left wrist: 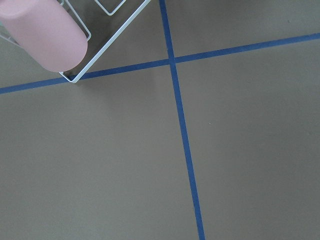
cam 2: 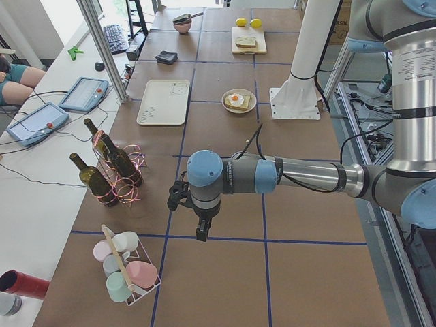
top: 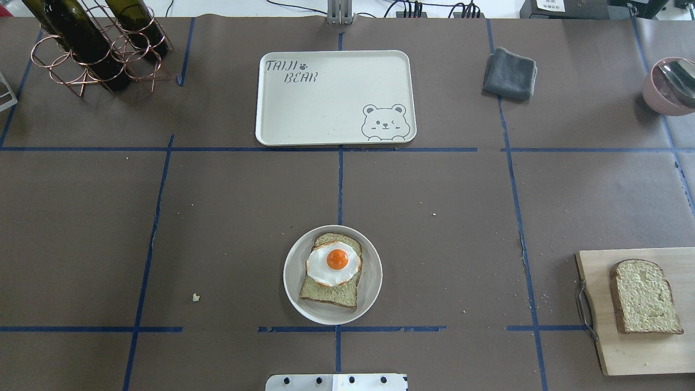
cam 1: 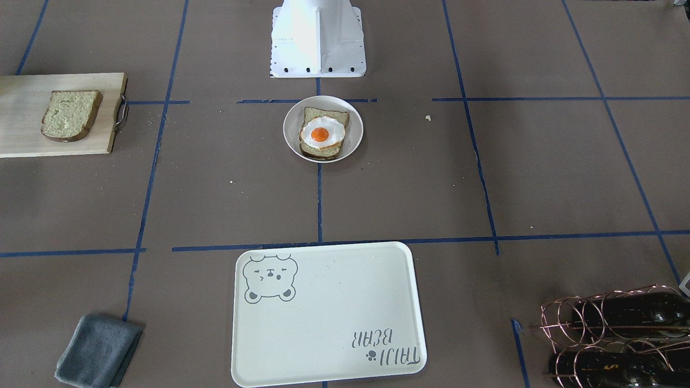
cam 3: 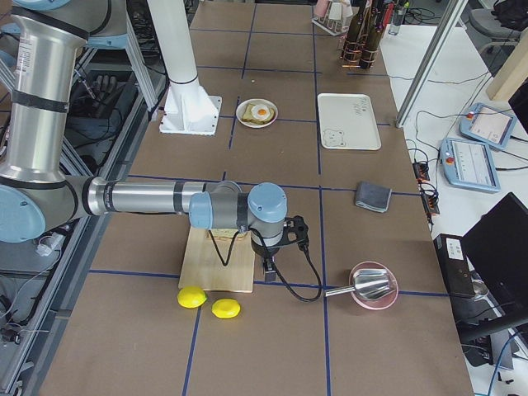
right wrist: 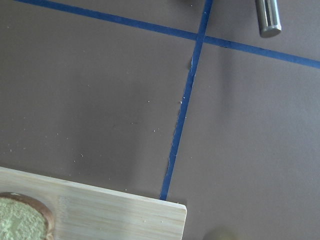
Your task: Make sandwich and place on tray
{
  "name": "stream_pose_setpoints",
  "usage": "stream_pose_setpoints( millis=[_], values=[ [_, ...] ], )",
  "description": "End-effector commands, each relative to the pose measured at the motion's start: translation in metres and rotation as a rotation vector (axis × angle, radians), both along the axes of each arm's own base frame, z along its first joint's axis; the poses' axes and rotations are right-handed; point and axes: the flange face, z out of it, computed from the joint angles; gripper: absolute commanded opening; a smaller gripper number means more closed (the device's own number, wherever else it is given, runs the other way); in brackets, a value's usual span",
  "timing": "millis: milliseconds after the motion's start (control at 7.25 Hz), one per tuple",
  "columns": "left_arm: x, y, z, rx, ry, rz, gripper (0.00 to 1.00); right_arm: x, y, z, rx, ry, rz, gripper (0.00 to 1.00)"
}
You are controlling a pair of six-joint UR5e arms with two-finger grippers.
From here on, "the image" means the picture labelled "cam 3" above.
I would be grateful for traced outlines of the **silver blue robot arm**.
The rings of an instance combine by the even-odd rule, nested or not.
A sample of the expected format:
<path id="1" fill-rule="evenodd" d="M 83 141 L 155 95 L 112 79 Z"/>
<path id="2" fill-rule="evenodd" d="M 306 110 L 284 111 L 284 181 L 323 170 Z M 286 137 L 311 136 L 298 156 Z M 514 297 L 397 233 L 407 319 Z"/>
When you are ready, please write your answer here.
<path id="1" fill-rule="evenodd" d="M 265 182 L 243 192 L 231 181 L 107 181 L 70 177 L 59 168 L 77 52 L 89 40 L 127 38 L 123 1 L 16 1 L 20 27 L 12 119 L 1 161 L 1 240 L 22 243 L 73 219 L 111 212 L 187 215 L 197 229 L 252 235 L 270 266 L 288 243 L 287 198 Z"/>

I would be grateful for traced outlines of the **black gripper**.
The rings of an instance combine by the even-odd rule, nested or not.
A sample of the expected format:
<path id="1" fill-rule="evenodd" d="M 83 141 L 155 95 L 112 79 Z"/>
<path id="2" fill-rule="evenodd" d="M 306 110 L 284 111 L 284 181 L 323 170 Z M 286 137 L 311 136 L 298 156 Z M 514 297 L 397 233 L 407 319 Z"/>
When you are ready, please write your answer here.
<path id="1" fill-rule="evenodd" d="M 279 247 L 263 247 L 261 244 L 251 241 L 252 250 L 259 256 L 262 273 L 265 276 L 265 282 L 276 280 L 276 270 L 272 258 L 280 251 Z"/>

